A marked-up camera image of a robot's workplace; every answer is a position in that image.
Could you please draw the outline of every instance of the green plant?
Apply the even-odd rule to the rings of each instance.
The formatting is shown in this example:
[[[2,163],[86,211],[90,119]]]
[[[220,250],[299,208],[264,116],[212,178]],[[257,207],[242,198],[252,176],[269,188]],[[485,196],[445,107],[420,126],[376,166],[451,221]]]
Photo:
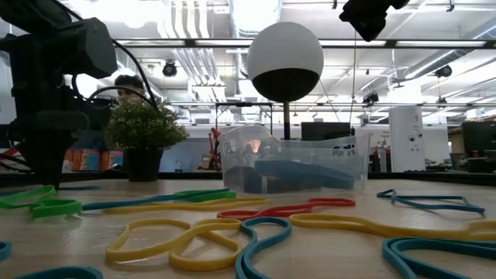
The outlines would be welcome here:
[[[177,114],[158,104],[158,111],[145,102],[122,102],[112,112],[108,135],[123,149],[169,149],[188,133],[176,124]]]

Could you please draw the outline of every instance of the yellow rubber band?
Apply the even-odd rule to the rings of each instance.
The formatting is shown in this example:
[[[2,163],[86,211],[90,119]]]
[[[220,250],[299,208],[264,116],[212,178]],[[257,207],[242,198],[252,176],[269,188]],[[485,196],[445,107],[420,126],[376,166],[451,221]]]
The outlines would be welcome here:
[[[222,198],[213,201],[192,203],[164,203],[154,202],[149,205],[126,206],[104,210],[109,214],[125,214],[134,212],[147,212],[153,210],[195,210],[214,211],[239,208],[243,206],[265,205],[269,202],[266,198]]]
[[[496,240],[496,221],[473,221],[464,229],[411,229],[386,226],[354,216],[301,213],[289,217],[294,226],[310,229],[346,229],[384,237],[423,237],[453,240]]]
[[[120,250],[119,248],[129,238],[132,229],[140,226],[171,225],[186,229],[180,236],[165,243],[148,246],[142,249]],[[241,221],[236,219],[208,219],[195,223],[193,226],[173,219],[144,219],[130,222],[117,240],[110,244],[105,251],[105,257],[110,261],[141,260],[169,252],[169,264],[173,267],[189,271],[210,271],[234,265],[242,247],[236,241],[212,232],[213,230],[239,229]],[[195,236],[205,237],[234,250],[227,257],[215,260],[192,260],[181,257],[181,253]]]

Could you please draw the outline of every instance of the red rubber band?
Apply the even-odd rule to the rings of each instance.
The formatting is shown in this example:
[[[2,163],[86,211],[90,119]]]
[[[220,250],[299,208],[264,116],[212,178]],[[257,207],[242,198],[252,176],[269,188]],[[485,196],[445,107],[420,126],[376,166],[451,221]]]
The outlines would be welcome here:
[[[318,206],[355,206],[355,201],[346,198],[311,198],[304,205],[289,205],[256,210],[228,210],[219,212],[217,218],[231,218],[244,221],[257,217],[289,217],[293,214],[312,213]]]

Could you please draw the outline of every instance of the black plant pot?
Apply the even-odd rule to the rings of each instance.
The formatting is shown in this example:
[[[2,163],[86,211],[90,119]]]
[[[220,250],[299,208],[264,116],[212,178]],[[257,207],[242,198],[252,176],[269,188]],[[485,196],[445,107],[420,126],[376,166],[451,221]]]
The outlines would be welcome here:
[[[156,181],[160,169],[162,150],[126,150],[126,169],[129,181]]]

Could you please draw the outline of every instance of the wooden table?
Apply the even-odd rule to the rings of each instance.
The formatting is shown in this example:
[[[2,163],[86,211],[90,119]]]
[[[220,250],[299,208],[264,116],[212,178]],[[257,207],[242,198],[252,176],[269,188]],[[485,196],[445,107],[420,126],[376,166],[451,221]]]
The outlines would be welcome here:
[[[86,181],[64,186],[100,185],[96,191],[62,191],[62,198],[76,198],[83,203],[109,202],[172,194],[188,189],[222,188],[221,181],[158,181],[130,183],[128,181]],[[496,188],[421,181],[368,181],[366,190],[356,199],[355,208],[319,208],[321,213],[355,215],[376,222],[412,228],[457,229],[470,220],[480,219],[476,213],[436,211],[427,212],[403,205],[392,205],[375,197],[379,191],[395,188],[400,194],[464,195],[469,202],[487,209],[487,219],[496,219]],[[277,195],[270,206],[296,205],[312,197],[332,197],[328,192]],[[180,219],[196,222],[215,218],[216,212],[161,211],[129,215],[105,215],[84,212],[78,216],[33,221],[25,209],[0,211],[0,241],[13,244],[13,255],[0,263],[0,278],[46,270],[53,267],[79,265],[98,268],[109,278],[229,278],[235,277],[233,268],[195,273],[175,270],[167,264],[167,254],[132,263],[106,263],[105,248],[130,221],[148,218]],[[259,238],[277,233],[271,225],[256,226]],[[171,239],[179,228],[161,226],[134,230],[125,246],[143,247]],[[220,232],[237,239],[243,245],[248,238],[241,232]],[[262,251],[255,259],[258,271],[272,278],[399,278],[397,272],[382,260],[383,237],[330,229],[294,227],[292,235],[283,243]],[[216,258],[229,254],[222,246],[196,239],[185,255],[194,258]],[[448,268],[472,278],[494,278],[493,260],[479,259],[451,253],[416,250],[407,252],[420,260]]]

